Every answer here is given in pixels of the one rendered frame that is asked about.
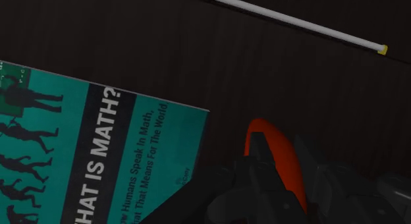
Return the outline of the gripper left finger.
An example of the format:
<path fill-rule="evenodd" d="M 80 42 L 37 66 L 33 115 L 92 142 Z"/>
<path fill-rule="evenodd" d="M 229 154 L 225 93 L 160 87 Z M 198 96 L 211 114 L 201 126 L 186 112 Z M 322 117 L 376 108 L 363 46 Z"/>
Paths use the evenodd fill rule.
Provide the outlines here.
<path fill-rule="evenodd" d="M 285 188 L 262 132 L 232 167 L 196 173 L 141 224 L 305 224 L 296 195 Z"/>

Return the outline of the teal book with black figures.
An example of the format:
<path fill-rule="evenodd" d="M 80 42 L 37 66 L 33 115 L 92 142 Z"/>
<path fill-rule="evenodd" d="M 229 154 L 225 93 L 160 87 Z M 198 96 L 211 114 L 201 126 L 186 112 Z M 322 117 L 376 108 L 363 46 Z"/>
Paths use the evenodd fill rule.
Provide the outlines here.
<path fill-rule="evenodd" d="M 208 114 L 0 60 L 0 224 L 140 224 L 191 179 Z"/>

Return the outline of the white stick with yellow tip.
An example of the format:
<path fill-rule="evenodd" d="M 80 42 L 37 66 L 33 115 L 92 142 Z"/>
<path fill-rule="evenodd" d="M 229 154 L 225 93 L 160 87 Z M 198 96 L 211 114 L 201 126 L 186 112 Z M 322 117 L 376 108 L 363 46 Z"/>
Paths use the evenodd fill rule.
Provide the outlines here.
<path fill-rule="evenodd" d="M 251 3 L 247 3 L 241 0 L 213 0 L 225 5 L 230 5 L 232 7 L 236 7 L 242 9 L 244 11 L 248 11 L 251 13 L 256 13 L 268 18 L 272 18 L 281 22 L 285 22 L 287 24 L 291 24 L 297 26 L 299 28 L 304 28 L 313 32 L 317 32 L 332 38 L 337 38 L 338 40 L 346 41 L 349 43 L 353 43 L 355 45 L 359 45 L 361 47 L 365 47 L 367 49 L 371 49 L 376 51 L 380 55 L 386 55 L 388 51 L 387 45 L 382 45 L 378 43 L 374 43 L 362 38 L 358 38 L 356 36 L 352 36 L 350 34 L 345 34 L 340 31 L 336 31 L 330 28 L 326 28 L 324 26 L 320 26 L 305 20 L 301 20 L 299 18 L 295 18 L 293 16 L 289 16 L 283 13 L 279 13 L 277 11 L 272 11 L 270 9 L 266 9 Z"/>

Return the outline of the red rounded object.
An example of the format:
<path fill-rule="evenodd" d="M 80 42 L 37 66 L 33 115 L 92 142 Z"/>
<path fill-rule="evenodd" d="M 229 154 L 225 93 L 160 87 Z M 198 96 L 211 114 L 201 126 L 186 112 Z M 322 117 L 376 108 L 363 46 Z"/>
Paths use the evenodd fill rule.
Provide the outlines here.
<path fill-rule="evenodd" d="M 291 141 L 272 123 L 266 119 L 252 119 L 246 134 L 244 155 L 250 155 L 250 135 L 262 132 L 265 135 L 276 170 L 285 188 L 292 191 L 304 213 L 307 214 L 307 201 L 300 162 Z"/>

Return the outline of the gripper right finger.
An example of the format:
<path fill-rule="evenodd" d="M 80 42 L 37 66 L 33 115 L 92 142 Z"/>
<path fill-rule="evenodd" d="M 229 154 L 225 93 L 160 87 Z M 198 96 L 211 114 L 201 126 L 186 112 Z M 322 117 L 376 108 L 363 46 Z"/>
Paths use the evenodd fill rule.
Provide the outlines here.
<path fill-rule="evenodd" d="M 294 149 L 321 224 L 411 224 L 411 179 L 385 173 L 368 180 L 346 163 L 327 161 L 306 136 L 294 137 Z"/>

